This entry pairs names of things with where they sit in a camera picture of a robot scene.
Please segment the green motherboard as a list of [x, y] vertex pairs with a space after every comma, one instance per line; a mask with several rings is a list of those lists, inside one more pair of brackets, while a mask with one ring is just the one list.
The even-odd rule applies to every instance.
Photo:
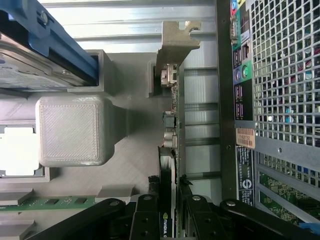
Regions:
[[262, 172], [259, 184], [262, 187], [258, 192], [260, 205], [276, 217], [294, 225], [320, 223], [319, 200]]

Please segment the green RAM stick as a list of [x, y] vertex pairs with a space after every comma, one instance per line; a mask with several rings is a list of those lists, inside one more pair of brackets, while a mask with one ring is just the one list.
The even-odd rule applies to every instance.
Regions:
[[95, 205], [95, 196], [31, 197], [19, 205], [0, 206], [0, 213], [43, 210], [77, 210]]

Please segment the open black PC case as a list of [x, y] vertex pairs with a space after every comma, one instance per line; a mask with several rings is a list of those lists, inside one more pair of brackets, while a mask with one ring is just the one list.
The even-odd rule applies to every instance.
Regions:
[[224, 200], [275, 216], [265, 173], [320, 201], [320, 0], [215, 3]]

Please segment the grey printed parts rack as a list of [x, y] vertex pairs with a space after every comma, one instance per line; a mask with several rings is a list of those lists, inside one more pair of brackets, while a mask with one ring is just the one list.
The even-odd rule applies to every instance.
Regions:
[[[154, 95], [156, 55], [92, 54], [99, 60], [100, 86], [0, 98], [0, 133], [33, 128], [39, 160], [32, 176], [0, 170], [0, 206], [64, 196], [128, 204], [148, 193], [149, 177], [159, 171], [163, 112], [170, 106]], [[85, 209], [0, 212], [0, 240], [26, 240]]]

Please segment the silver CPU chip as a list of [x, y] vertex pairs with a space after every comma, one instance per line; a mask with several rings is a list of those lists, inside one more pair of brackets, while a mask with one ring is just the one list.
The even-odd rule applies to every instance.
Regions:
[[40, 167], [37, 135], [32, 127], [5, 127], [0, 133], [0, 171], [33, 176]]

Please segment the hard disk in blue carrier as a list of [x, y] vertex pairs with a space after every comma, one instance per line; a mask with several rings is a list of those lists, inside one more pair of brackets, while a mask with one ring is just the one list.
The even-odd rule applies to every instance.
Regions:
[[38, 0], [0, 0], [0, 89], [95, 87], [99, 63]]

